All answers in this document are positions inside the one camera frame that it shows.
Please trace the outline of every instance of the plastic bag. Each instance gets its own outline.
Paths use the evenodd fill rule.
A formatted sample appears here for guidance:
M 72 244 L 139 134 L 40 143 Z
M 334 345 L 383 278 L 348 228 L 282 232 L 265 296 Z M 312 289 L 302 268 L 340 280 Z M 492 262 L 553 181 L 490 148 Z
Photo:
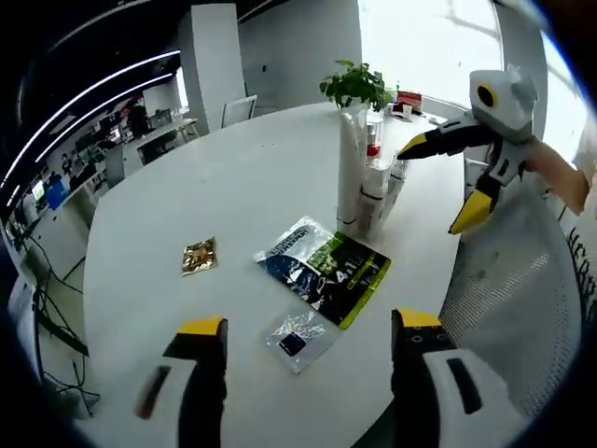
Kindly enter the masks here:
M 309 217 L 278 238 L 274 248 L 256 253 L 254 260 L 341 329 L 353 323 L 391 263 Z
M 276 317 L 263 330 L 268 349 L 295 375 L 323 355 L 339 336 L 338 327 L 303 303 Z

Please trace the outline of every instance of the robot eye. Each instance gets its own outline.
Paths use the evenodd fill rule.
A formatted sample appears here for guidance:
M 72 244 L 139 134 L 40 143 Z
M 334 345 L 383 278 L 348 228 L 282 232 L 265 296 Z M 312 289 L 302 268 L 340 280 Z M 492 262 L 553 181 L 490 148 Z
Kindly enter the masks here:
M 485 86 L 477 87 L 477 95 L 479 96 L 482 103 L 488 107 L 494 107 L 496 99 L 493 97 L 493 93 Z

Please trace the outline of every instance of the green leaves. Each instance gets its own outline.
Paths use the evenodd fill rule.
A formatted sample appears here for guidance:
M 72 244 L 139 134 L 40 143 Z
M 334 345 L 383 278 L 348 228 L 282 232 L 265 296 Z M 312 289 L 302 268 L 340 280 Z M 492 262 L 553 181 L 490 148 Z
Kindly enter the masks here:
M 358 66 L 351 61 L 336 63 L 346 67 L 346 73 L 330 75 L 319 84 L 319 91 L 329 101 L 334 101 L 338 107 L 348 107 L 354 98 L 358 98 L 363 103 L 371 104 L 378 112 L 388 104 L 391 95 L 385 91 L 382 73 L 371 74 L 368 63 Z

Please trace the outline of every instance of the robotic hand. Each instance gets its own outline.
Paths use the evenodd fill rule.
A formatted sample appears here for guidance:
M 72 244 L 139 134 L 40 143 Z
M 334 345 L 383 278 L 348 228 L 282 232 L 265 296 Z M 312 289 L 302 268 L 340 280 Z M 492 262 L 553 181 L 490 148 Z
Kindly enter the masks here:
M 495 208 L 501 187 L 522 178 L 528 143 L 533 139 L 537 92 L 533 80 L 509 65 L 507 71 L 478 70 L 470 74 L 472 109 L 434 131 L 414 137 L 399 160 L 449 156 L 467 147 L 493 145 L 493 157 L 461 208 L 449 232 L 460 233 L 484 221 Z

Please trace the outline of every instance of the window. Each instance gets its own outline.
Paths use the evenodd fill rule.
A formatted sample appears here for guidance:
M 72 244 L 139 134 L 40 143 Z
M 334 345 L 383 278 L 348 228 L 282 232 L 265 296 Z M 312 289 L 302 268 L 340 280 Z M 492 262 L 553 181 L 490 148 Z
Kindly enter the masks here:
M 489 0 L 359 0 L 363 61 L 388 87 L 470 107 L 469 74 L 502 69 Z
M 176 70 L 176 86 L 178 87 L 178 96 L 180 98 L 180 106 L 182 108 L 188 107 L 187 88 L 185 87 L 185 77 L 183 75 L 183 67 Z
M 548 113 L 543 141 L 571 162 L 585 127 L 587 108 L 565 60 L 549 37 L 541 34 L 548 63 Z

